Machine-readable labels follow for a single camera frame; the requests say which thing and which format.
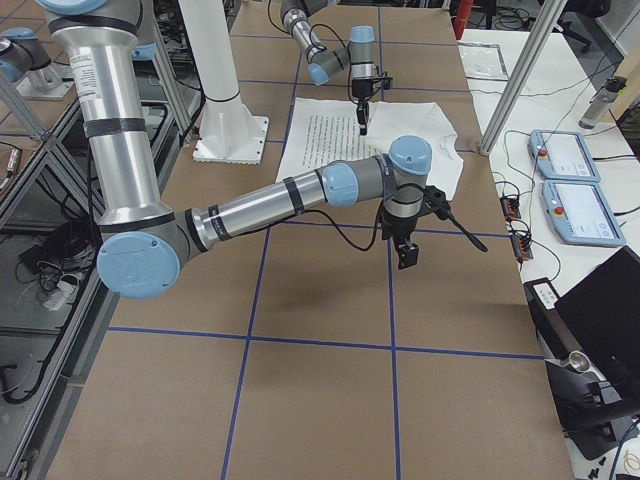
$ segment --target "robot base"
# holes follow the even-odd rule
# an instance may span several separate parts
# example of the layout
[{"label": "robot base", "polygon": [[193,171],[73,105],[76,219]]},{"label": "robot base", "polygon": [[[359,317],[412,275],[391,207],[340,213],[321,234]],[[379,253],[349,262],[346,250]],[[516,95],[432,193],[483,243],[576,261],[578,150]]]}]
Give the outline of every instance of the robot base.
[{"label": "robot base", "polygon": [[254,117],[242,104],[234,112],[205,110],[193,152],[200,162],[258,164],[262,159],[269,118]]},{"label": "robot base", "polygon": [[68,80],[45,93],[35,88],[28,77],[24,77],[16,87],[16,90],[18,90],[24,98],[31,100],[61,100],[67,95],[69,90],[71,90],[71,87],[73,87],[73,81]]}]

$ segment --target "white table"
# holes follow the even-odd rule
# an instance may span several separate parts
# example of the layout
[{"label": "white table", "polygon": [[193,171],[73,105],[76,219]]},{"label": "white table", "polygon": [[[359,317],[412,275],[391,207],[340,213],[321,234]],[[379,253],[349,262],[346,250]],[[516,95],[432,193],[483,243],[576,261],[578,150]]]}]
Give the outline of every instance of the white table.
[{"label": "white table", "polygon": [[[463,42],[498,44],[502,52],[507,71],[511,73],[524,46],[528,33],[466,30]],[[600,68],[606,67],[606,59]],[[538,93],[553,92],[582,81],[578,85],[549,96],[524,97]],[[498,103],[501,92],[506,85],[504,81],[468,79],[469,88],[473,93],[474,106],[480,128],[484,132],[491,115]],[[595,89],[587,81],[587,74],[567,45],[561,34],[552,34],[529,77],[521,98],[517,101],[505,131],[519,130],[529,133],[533,129],[578,131],[586,137],[587,146],[594,157],[609,157],[614,155],[632,154],[624,137],[615,127],[611,116],[605,117],[594,130],[584,130],[578,126],[578,120],[585,112],[589,100],[595,94]],[[531,181],[517,173],[507,165],[505,151],[505,132],[490,155],[491,167],[495,172],[495,180],[504,178],[516,184],[522,192],[531,190]],[[527,151],[529,138],[520,133],[507,134],[506,150],[511,165],[531,175],[533,162]],[[607,200],[614,211],[626,211],[640,205],[640,164],[635,160],[615,160],[597,163],[602,177],[602,187]],[[613,255],[615,248],[579,247],[562,243],[553,230],[542,202],[542,177],[535,172],[535,187],[533,194],[521,198],[520,210],[524,220],[529,224],[532,237],[537,242],[553,250],[562,262],[562,269],[558,278],[553,282],[555,288],[564,295],[574,285],[586,277],[589,272]],[[513,193],[514,189],[507,186],[506,192]],[[627,223],[622,231],[629,245],[634,251],[640,252],[640,212],[624,217],[618,217],[620,223]],[[523,282],[540,277],[552,278],[557,271],[557,262],[551,254],[543,248],[533,245],[534,259],[524,263],[521,278]],[[597,460],[589,462],[584,459],[573,442],[567,442],[577,478],[586,478],[592,468],[600,468],[600,478],[607,478],[615,452],[609,452],[604,466],[598,465]],[[625,444],[625,451],[629,449],[640,455],[640,439],[631,440]],[[618,463],[618,473],[624,473],[622,461]]]}]

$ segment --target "black band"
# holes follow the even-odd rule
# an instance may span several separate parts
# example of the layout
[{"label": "black band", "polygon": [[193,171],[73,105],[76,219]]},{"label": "black band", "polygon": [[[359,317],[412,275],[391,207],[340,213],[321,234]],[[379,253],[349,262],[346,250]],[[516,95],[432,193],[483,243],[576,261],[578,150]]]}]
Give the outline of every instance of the black band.
[{"label": "black band", "polygon": [[138,29],[133,23],[111,17],[94,17],[92,15],[69,15],[56,18],[49,23],[51,33],[70,27],[109,27],[137,35]]},{"label": "black band", "polygon": [[240,90],[238,90],[238,93],[236,93],[233,97],[225,98],[224,100],[216,100],[215,98],[207,97],[207,95],[205,95],[205,98],[207,100],[211,100],[212,102],[225,103],[225,102],[230,102],[231,100],[236,98],[238,95],[240,95]]},{"label": "black band", "polygon": [[382,175],[382,198],[389,200],[396,193],[396,177],[393,174],[393,165],[389,155],[376,155]]},{"label": "black band", "polygon": [[287,187],[287,192],[289,192],[293,211],[296,215],[302,215],[305,212],[304,203],[302,203],[302,197],[300,196],[300,191],[298,190],[295,180],[292,177],[287,177],[282,183],[284,183],[284,186]]},{"label": "black band", "polygon": [[42,70],[43,68],[47,68],[49,65],[51,65],[51,59],[49,58],[46,62],[44,62],[42,65],[38,65],[37,67],[31,67],[29,69],[30,72],[37,72],[38,70]]},{"label": "black band", "polygon": [[122,132],[145,132],[144,118],[103,118],[84,122],[84,134],[87,138],[115,135]]},{"label": "black band", "polygon": [[316,177],[318,177],[318,182],[320,182],[320,188],[322,189],[322,196],[324,197],[324,201],[325,203],[327,202],[327,194],[324,193],[324,182],[322,181],[322,174],[320,173],[319,169],[315,169],[314,172],[316,172]]},{"label": "black band", "polygon": [[184,211],[184,219],[187,224],[187,229],[189,229],[189,235],[191,235],[191,240],[194,245],[201,253],[205,253],[207,251],[207,247],[204,246],[202,240],[200,240],[200,235],[198,235],[198,230],[196,229],[196,224],[193,221],[193,211],[191,209]]},{"label": "black band", "polygon": [[338,60],[338,65],[340,65],[340,70],[344,70],[344,65],[342,64],[342,60],[340,60],[340,56],[336,53],[335,50],[332,53],[333,53],[333,56],[336,57],[336,60]]},{"label": "black band", "polygon": [[164,225],[165,223],[173,222],[175,219],[175,214],[171,212],[167,213],[166,215],[149,218],[147,220],[136,220],[135,222],[110,223],[107,225],[100,225],[100,231],[102,233],[119,233],[128,232],[131,230],[143,230],[145,228],[157,227],[158,225]]},{"label": "black band", "polygon": [[222,218],[220,218],[220,210],[217,205],[209,207],[209,217],[211,217],[211,225],[213,225],[213,229],[216,231],[218,238],[223,242],[225,240],[230,240],[231,235],[227,232],[224,222],[222,221]]}]

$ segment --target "light blue joint cap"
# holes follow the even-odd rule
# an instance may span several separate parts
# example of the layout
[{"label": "light blue joint cap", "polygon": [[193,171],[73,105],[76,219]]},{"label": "light blue joint cap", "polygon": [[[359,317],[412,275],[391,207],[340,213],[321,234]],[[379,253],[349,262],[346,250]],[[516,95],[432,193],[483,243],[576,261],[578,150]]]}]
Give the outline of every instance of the light blue joint cap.
[{"label": "light blue joint cap", "polygon": [[371,43],[375,41],[373,27],[371,25],[360,25],[351,27],[349,41],[353,43]]},{"label": "light blue joint cap", "polygon": [[307,71],[309,75],[311,75],[311,80],[313,80],[315,85],[324,85],[329,81],[329,75],[327,75],[325,69],[317,63],[310,63]]},{"label": "light blue joint cap", "polygon": [[389,157],[403,172],[427,175],[431,170],[431,145],[415,135],[396,138],[389,147]]},{"label": "light blue joint cap", "polygon": [[22,72],[20,70],[2,60],[0,60],[0,72],[4,73],[5,77],[7,77],[11,83],[17,82],[22,78]]},{"label": "light blue joint cap", "polygon": [[37,40],[38,37],[33,30],[27,27],[16,27],[5,30],[0,36],[7,37],[9,40]]},{"label": "light blue joint cap", "polygon": [[138,45],[131,52],[131,59],[134,62],[144,62],[148,60],[153,60],[153,57],[156,56],[156,44],[148,43],[146,45]]},{"label": "light blue joint cap", "polygon": [[152,298],[176,282],[180,260],[161,238],[124,232],[110,237],[100,248],[98,273],[109,290],[124,297]]},{"label": "light blue joint cap", "polygon": [[58,15],[84,15],[100,8],[108,0],[36,0],[47,10]]},{"label": "light blue joint cap", "polygon": [[358,201],[358,177],[346,163],[335,163],[325,168],[322,183],[329,205],[348,207]]}]

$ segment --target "robotic arm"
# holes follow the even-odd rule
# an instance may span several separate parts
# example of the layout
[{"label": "robotic arm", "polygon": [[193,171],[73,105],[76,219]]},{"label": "robotic arm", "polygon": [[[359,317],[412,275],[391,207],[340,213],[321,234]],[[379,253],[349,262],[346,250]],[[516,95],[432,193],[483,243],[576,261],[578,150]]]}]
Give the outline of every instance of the robotic arm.
[{"label": "robotic arm", "polygon": [[62,85],[49,54],[28,28],[11,28],[0,33],[0,71],[10,82],[17,82],[26,73],[33,87],[42,93]]},{"label": "robotic arm", "polygon": [[391,88],[392,78],[384,73],[380,75],[375,65],[371,49],[375,37],[371,26],[353,27],[349,43],[336,50],[329,51],[322,43],[308,19],[328,4],[327,0],[283,0],[280,9],[282,25],[304,52],[313,83],[324,85],[340,72],[349,70],[350,94],[357,100],[353,102],[357,104],[360,134],[366,135],[369,101],[379,88]]},{"label": "robotic arm", "polygon": [[52,37],[67,49],[73,68],[106,203],[98,272],[111,290],[132,298],[156,296],[175,283],[190,259],[216,243],[323,202],[343,207],[382,198],[377,221],[383,238],[394,241],[400,268],[417,262],[410,235],[418,217],[436,213],[459,225],[444,194],[426,187],[431,147],[412,136],[396,140],[388,155],[337,161],[230,202],[176,215],[160,199],[131,62],[139,6],[104,0],[96,8],[96,0],[71,0],[74,10],[65,12],[59,5],[68,7],[69,0],[38,2],[47,8]]}]

